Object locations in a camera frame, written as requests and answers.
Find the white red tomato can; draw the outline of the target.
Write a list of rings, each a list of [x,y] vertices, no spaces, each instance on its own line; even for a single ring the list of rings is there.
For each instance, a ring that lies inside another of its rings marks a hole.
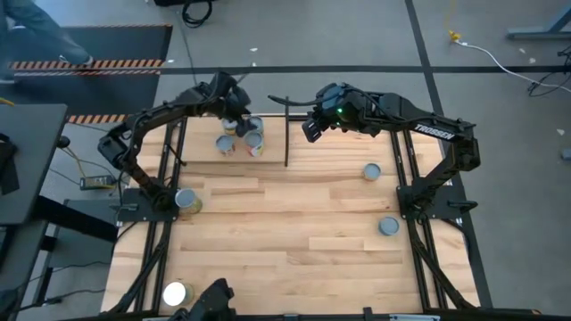
[[[232,136],[219,136],[215,145],[218,151],[226,157],[232,156],[236,151],[235,140]]]

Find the black aluminium rail frame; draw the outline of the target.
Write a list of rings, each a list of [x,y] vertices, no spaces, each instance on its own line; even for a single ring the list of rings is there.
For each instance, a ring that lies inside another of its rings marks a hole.
[[[413,253],[418,255],[432,272],[438,293],[444,292],[458,309],[474,309],[450,279],[441,270],[435,245],[426,247],[421,241],[416,223],[420,222],[424,236],[430,239],[425,230],[431,218],[459,218],[461,214],[477,206],[477,202],[454,200],[457,194],[452,186],[446,185],[460,171],[470,171],[479,167],[480,155],[477,139],[474,137],[474,124],[461,119],[447,119],[436,114],[413,119],[399,120],[394,131],[404,131],[405,143],[411,143],[410,131],[442,139],[448,142],[448,152],[425,177],[414,177],[411,185],[397,188],[397,197],[403,218],[409,229]]]
[[[121,175],[128,175],[137,183],[120,195],[117,206],[120,222],[147,222],[149,224],[141,268],[132,285],[118,303],[110,308],[110,314],[125,314],[130,308],[135,312],[143,309],[147,279],[156,273],[152,305],[148,310],[157,314],[160,307],[168,256],[168,246],[173,223],[178,219],[179,209],[175,204],[178,174],[186,165],[180,159],[186,130],[185,116],[152,117],[148,112],[134,115],[102,137],[98,151]],[[143,140],[150,131],[165,127],[157,177],[149,176],[137,163]]]

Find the large yellow teal label can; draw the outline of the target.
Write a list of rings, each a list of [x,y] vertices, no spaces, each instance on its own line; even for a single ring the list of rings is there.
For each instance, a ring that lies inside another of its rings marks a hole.
[[[193,298],[193,287],[179,281],[169,283],[162,292],[162,300],[169,307],[186,306]]]

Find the green red label can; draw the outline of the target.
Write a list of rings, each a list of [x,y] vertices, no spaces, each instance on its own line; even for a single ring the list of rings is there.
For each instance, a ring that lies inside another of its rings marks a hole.
[[[251,131],[244,136],[247,152],[252,157],[260,157],[263,154],[264,137],[258,131]]]

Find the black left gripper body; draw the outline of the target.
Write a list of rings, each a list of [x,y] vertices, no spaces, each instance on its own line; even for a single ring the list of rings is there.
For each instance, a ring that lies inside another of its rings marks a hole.
[[[220,119],[241,119],[251,114],[248,109],[250,97],[230,74],[222,71],[215,73],[210,88],[206,103],[208,113]]]

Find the wooden shelf with black frame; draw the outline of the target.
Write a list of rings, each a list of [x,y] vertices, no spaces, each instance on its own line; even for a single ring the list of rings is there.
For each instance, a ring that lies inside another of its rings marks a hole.
[[[244,139],[237,136],[233,136],[235,153],[229,157],[222,155],[215,145],[217,138],[224,134],[221,121],[204,117],[187,121],[182,160],[191,165],[275,168],[357,168],[370,162],[381,162],[378,141],[371,137],[329,130],[315,144],[310,144],[302,132],[302,123],[293,120],[292,113],[269,114],[261,118],[264,147],[260,157],[252,157]]]

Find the grey desk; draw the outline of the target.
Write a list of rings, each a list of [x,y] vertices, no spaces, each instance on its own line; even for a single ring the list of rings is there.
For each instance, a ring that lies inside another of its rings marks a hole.
[[[0,226],[19,225],[31,217],[46,172],[62,134],[64,104],[0,105]]]

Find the black hazard striped floor mat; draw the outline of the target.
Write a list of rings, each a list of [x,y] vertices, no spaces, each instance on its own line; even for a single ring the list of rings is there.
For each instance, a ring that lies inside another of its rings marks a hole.
[[[74,26],[64,29],[94,58],[96,69],[151,68],[163,65],[170,45],[170,24]],[[11,70],[78,70],[59,59],[61,51],[28,29],[14,29],[9,44]]]
[[[0,85],[0,97],[13,103],[63,103],[68,117],[119,117],[153,107],[157,74],[31,75]]]

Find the black desk crossbeam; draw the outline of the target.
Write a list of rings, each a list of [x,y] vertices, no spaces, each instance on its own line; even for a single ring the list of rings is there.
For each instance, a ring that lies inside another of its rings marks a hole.
[[[117,228],[114,224],[88,216],[44,196],[37,197],[31,217],[110,243],[117,240]]]

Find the person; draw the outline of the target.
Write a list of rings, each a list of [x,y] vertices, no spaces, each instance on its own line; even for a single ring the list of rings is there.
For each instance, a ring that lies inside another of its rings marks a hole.
[[[14,54],[9,19],[58,48],[61,61],[85,67],[95,62],[94,57],[33,0],[0,0],[0,85],[13,85],[16,82],[8,68]]]

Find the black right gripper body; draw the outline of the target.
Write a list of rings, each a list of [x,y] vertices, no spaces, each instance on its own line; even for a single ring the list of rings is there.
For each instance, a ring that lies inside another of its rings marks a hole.
[[[329,128],[340,128],[343,132],[357,129],[357,109],[348,100],[349,93],[346,84],[330,84],[319,91],[317,104],[302,124],[309,143],[315,143]]]

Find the blue table leg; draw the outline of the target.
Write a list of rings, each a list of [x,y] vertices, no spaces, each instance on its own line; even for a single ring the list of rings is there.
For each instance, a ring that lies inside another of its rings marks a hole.
[[[571,39],[571,4],[557,14],[553,21],[545,26],[509,29],[506,38],[510,40],[524,39]]]

